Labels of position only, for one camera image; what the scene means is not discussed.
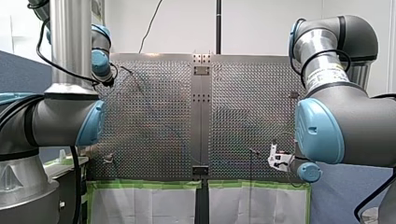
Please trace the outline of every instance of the green tape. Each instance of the green tape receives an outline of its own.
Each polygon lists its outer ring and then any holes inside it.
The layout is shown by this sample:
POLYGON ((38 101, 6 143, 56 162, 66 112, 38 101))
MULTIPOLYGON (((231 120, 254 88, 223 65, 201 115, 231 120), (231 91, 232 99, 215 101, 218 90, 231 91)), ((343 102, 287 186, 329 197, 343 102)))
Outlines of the green tape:
POLYGON ((242 188, 253 187, 263 189, 294 189, 294 190, 307 190, 311 189, 309 184, 302 184, 298 188, 290 184, 276 183, 270 181, 247 181, 247 180, 209 180, 209 187, 211 189, 225 189, 225 188, 242 188))
POLYGON ((306 214, 305 214, 305 220, 306 224, 311 223, 311 188, 308 188, 306 192, 306 214))
POLYGON ((200 181, 146 181, 146 180, 100 180, 89 181, 87 185, 94 189, 199 189, 200 181))

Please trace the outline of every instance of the gray partition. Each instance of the gray partition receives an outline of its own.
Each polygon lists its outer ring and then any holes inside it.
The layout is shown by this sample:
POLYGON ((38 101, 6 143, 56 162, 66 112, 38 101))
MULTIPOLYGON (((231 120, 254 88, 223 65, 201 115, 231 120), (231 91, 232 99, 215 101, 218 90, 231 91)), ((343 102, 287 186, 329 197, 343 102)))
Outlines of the gray partition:
MULTIPOLYGON (((113 54, 111 60, 132 73, 120 69, 113 89, 98 89, 106 121, 91 179, 191 180, 193 165, 208 165, 209 178, 287 181, 266 161, 271 140, 293 132, 298 99, 291 96, 303 92, 287 57, 113 54)), ((292 137, 278 143, 293 151, 292 137)))

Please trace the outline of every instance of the metal bracket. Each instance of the metal bracket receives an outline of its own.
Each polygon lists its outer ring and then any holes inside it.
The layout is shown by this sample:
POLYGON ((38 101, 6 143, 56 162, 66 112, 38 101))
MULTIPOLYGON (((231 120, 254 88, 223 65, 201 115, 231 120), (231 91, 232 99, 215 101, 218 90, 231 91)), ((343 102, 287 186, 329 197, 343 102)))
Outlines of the metal bracket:
POLYGON ((192 166, 192 175, 209 175, 209 166, 207 165, 192 166))
POLYGON ((209 76, 210 67, 208 66, 194 66, 194 74, 196 76, 209 76))

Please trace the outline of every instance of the wire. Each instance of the wire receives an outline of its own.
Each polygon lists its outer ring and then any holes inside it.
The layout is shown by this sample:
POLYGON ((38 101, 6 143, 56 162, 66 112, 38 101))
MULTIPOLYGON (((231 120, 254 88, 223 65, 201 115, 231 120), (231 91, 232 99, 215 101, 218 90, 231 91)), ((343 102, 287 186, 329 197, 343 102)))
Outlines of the wire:
POLYGON ((297 32, 298 27, 300 26, 301 23, 303 23, 304 21, 306 21, 306 19, 300 18, 297 20, 297 22, 294 23, 294 27, 292 32, 290 33, 290 38, 289 38, 289 59, 290 59, 290 66, 293 69, 293 71, 301 76, 301 73, 295 68, 294 63, 293 63, 293 59, 294 59, 294 44, 295 44, 295 35, 297 32))
POLYGON ((78 224, 79 220, 79 210, 81 208, 81 168, 79 167, 79 162, 78 162, 78 154, 77 154, 77 149, 74 146, 70 146, 70 150, 72 152, 73 156, 73 164, 74 164, 74 170, 75 170, 75 188, 76 188, 76 206, 75 206, 75 212, 73 216, 73 224, 78 224))
POLYGON ((353 211, 353 215, 355 218, 360 222, 361 218, 359 217, 359 211, 372 199, 374 199, 378 194, 384 191, 390 184, 392 184, 396 180, 396 173, 393 174, 387 181, 385 181, 378 189, 376 189, 372 194, 370 194, 366 199, 364 199, 358 206, 356 206, 355 210, 353 211))
POLYGON ((27 107, 30 104, 35 104, 44 99, 43 95, 32 95, 27 96, 20 99, 17 102, 9 105, 1 114, 0 114, 0 132, 6 126, 6 124, 21 110, 27 107))
POLYGON ((43 24, 41 25, 40 37, 38 39, 37 47, 35 49, 38 57, 40 57, 44 62, 48 63, 49 65, 51 65, 51 66, 53 66, 53 67, 65 72, 69 76, 77 77, 77 78, 80 78, 80 79, 83 79, 83 80, 86 80, 86 81, 90 81, 90 82, 92 82, 93 85, 96 84, 96 83, 99 84, 100 82, 96 81, 95 79, 88 78, 88 77, 83 77, 83 76, 77 75, 77 74, 75 74, 73 72, 70 72, 70 71, 66 70, 65 68, 62 68, 60 65, 58 65, 56 63, 53 63, 52 61, 48 60, 46 57, 44 57, 44 55, 41 54, 40 47, 41 47, 41 43, 43 42, 44 29, 46 27, 46 24, 49 21, 50 21, 50 18, 47 18, 47 19, 45 19, 43 21, 43 24))
POLYGON ((300 78, 301 78, 301 83, 303 84, 304 88, 305 88, 304 73, 305 73, 306 67, 309 65, 310 62, 312 62, 312 60, 316 59, 320 54, 328 53, 328 52, 336 52, 340 55, 344 55, 347 60, 347 66, 346 66, 345 72, 347 72, 349 70, 350 65, 352 64, 352 60, 350 59, 349 55, 347 53, 345 53, 344 51, 342 51, 340 49, 325 49, 325 50, 316 52, 305 61, 305 63, 303 64, 303 67, 301 68, 300 78))
POLYGON ((29 3, 27 5, 27 8, 29 8, 29 9, 38 9, 38 8, 41 8, 41 7, 45 6, 49 2, 50 2, 50 0, 44 0, 44 1, 40 2, 40 3, 38 3, 38 4, 35 4, 35 5, 29 3))
POLYGON ((157 16, 158 9, 160 8, 160 5, 161 5, 162 2, 163 2, 163 0, 160 0, 160 2, 159 2, 158 5, 157 5, 157 8, 155 9, 154 15, 152 16, 151 21, 150 21, 149 26, 148 26, 148 30, 147 30, 145 36, 144 36, 143 39, 142 39, 142 44, 140 45, 139 53, 142 52, 143 45, 145 44, 145 40, 146 40, 146 38, 147 38, 148 35, 149 35, 149 30, 151 29, 151 25, 152 25, 152 23, 154 22, 155 16, 157 16))
POLYGON ((372 97, 372 99, 381 99, 381 98, 396 98, 396 93, 385 93, 372 97))
POLYGON ((294 187, 294 188, 300 188, 304 183, 301 183, 300 185, 294 185, 293 182, 291 182, 290 180, 290 175, 289 173, 291 173, 291 169, 290 169, 290 164, 292 159, 295 159, 294 154, 290 157, 289 161, 288 161, 288 171, 286 172, 286 178, 288 179, 289 183, 294 187))
POLYGON ((101 32, 101 34, 105 36, 105 38, 106 38, 107 41, 108 41, 108 45, 109 45, 109 47, 111 48, 111 39, 110 39, 110 36, 108 36, 108 34, 107 34, 100 26, 98 26, 98 25, 96 25, 96 24, 91 24, 91 26, 93 26, 93 27, 95 27, 96 29, 98 29, 98 30, 101 32))
MULTIPOLYGON (((294 140, 294 134, 293 134, 293 133, 290 133, 290 132, 281 132, 281 133, 278 133, 278 134, 273 138, 273 144, 276 144, 277 138, 278 138, 280 135, 282 135, 282 134, 291 135, 292 138, 293 138, 293 140, 294 140)), ((288 179, 289 183, 290 183, 293 187, 295 187, 295 188, 300 188, 300 187, 303 185, 303 183, 302 183, 301 185, 297 186, 297 185, 294 185, 294 184, 291 182, 291 180, 290 180, 290 174, 289 174, 289 173, 291 173, 290 164, 291 164, 292 159, 295 159, 295 158, 296 158, 296 157, 295 157, 295 155, 293 154, 293 155, 290 157, 289 161, 288 161, 288 164, 287 164, 287 166, 288 166, 288 171, 286 172, 286 178, 288 179)))
POLYGON ((114 63, 110 63, 110 66, 114 67, 116 69, 116 75, 114 75, 114 79, 116 79, 119 76, 119 68, 114 63))
MULTIPOLYGON (((120 66, 120 68, 123 69, 123 70, 125 70, 125 71, 127 71, 131 76, 134 75, 134 73, 133 73, 131 70, 129 70, 128 68, 126 68, 126 67, 124 67, 124 66, 120 66)), ((143 80, 143 78, 141 78, 140 76, 137 76, 137 77, 140 78, 140 80, 143 82, 143 85, 146 87, 145 81, 143 80)), ((146 94, 145 94, 144 91, 140 88, 140 86, 139 86, 139 84, 138 84, 137 81, 136 81, 136 85, 137 85, 137 88, 139 89, 140 93, 142 94, 142 96, 143 96, 143 98, 144 98, 144 100, 145 100, 146 107, 148 108, 149 113, 150 113, 151 115, 153 115, 153 117, 156 118, 156 120, 158 120, 158 119, 157 119, 157 116, 156 116, 157 113, 156 113, 156 112, 154 111, 154 109, 152 108, 151 103, 150 103, 149 100, 147 99, 146 94)), ((181 145, 182 145, 182 147, 183 147, 183 152, 186 153, 186 154, 188 154, 187 145, 186 145, 184 139, 181 137, 180 133, 179 133, 177 130, 175 130, 173 127, 171 127, 170 125, 163 124, 163 127, 169 129, 172 133, 175 134, 175 136, 178 138, 178 140, 180 141, 180 143, 181 143, 181 145)), ((196 160, 192 155, 190 155, 190 158, 191 158, 193 161, 195 161, 195 162, 201 164, 201 163, 200 163, 198 160, 196 160)))
POLYGON ((326 52, 336 52, 338 54, 344 55, 346 57, 346 60, 347 60, 347 66, 346 66, 346 69, 345 69, 346 72, 349 70, 352 61, 351 61, 349 55, 347 55, 347 53, 345 53, 344 51, 342 51, 340 49, 326 49, 326 50, 317 52, 317 53, 313 54, 311 57, 309 57, 308 60, 306 60, 305 63, 303 64, 303 67, 302 67, 301 71, 298 71, 296 69, 296 67, 294 66, 294 63, 293 63, 293 59, 294 59, 294 45, 295 45, 295 37, 296 37, 295 35, 296 35, 298 27, 304 21, 306 21, 306 19, 303 19, 303 18, 298 19, 297 22, 294 23, 294 27, 293 27, 293 29, 292 29, 292 31, 290 33, 290 38, 289 38, 289 59, 290 59, 290 66, 291 66, 292 70, 298 76, 300 76, 300 81, 301 81, 303 87, 305 88, 305 81, 304 81, 305 69, 306 69, 306 67, 308 66, 308 64, 312 60, 314 60, 316 57, 319 56, 319 54, 326 53, 326 52))

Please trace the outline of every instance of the white paper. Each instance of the white paper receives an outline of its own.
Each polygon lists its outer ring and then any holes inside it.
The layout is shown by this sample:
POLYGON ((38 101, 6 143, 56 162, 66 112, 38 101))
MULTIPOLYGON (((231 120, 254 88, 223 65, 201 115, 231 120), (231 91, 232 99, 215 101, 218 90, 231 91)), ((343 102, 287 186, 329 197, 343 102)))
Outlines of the white paper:
POLYGON ((248 187, 209 189, 210 223, 305 224, 306 193, 248 187))
POLYGON ((97 189, 94 224, 193 224, 195 189, 97 189))

